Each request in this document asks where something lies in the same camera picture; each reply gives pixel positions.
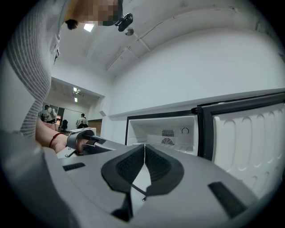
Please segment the human arm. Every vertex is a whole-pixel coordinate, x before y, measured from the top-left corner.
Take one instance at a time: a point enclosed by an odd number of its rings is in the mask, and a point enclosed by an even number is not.
[[[44,123],[38,118],[36,125],[36,140],[43,146],[49,147],[50,142],[53,137],[58,134],[57,131],[48,128]],[[87,143],[86,139],[79,139],[76,142],[77,151],[81,152],[82,145]],[[55,150],[56,153],[60,152],[66,147],[67,136],[64,134],[58,135],[51,144],[51,148]]]

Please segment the red bracelet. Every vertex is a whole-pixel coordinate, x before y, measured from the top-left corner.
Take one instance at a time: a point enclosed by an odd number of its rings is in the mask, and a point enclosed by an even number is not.
[[[57,137],[57,136],[59,136],[60,134],[63,134],[63,133],[57,133],[55,136],[53,136],[53,139],[50,141],[50,143],[49,143],[49,148],[51,148],[50,146],[52,145],[52,142],[53,142],[53,140]]]

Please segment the freezer compartment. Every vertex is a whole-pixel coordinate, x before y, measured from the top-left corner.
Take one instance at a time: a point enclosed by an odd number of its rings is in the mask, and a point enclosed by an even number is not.
[[[169,118],[131,119],[126,144],[151,144],[197,155],[198,120],[196,115]]]

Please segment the black slot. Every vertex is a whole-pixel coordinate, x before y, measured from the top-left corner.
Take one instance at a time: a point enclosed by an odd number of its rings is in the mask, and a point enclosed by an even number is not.
[[[70,171],[70,170],[78,169],[78,168],[81,168],[81,167],[84,167],[84,166],[85,166],[85,164],[80,162],[80,163],[75,163],[75,164],[63,166],[63,169],[65,171]]]
[[[132,187],[137,190],[138,192],[142,193],[143,195],[147,195],[147,193],[145,191],[143,191],[142,189],[138,188],[137,186],[135,186],[134,184],[132,184]]]
[[[208,186],[226,211],[229,218],[232,219],[247,209],[246,206],[230,190],[228,190],[222,182],[214,182]]]

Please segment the gray machine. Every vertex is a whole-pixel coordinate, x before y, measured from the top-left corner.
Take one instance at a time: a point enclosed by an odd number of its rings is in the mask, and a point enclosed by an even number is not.
[[[160,146],[127,147],[91,130],[71,133],[59,158],[32,139],[0,137],[1,166],[12,190],[52,227],[235,227],[257,213],[254,194],[203,158]],[[90,140],[79,155],[78,137]],[[133,215],[131,185],[144,164],[151,185]]]

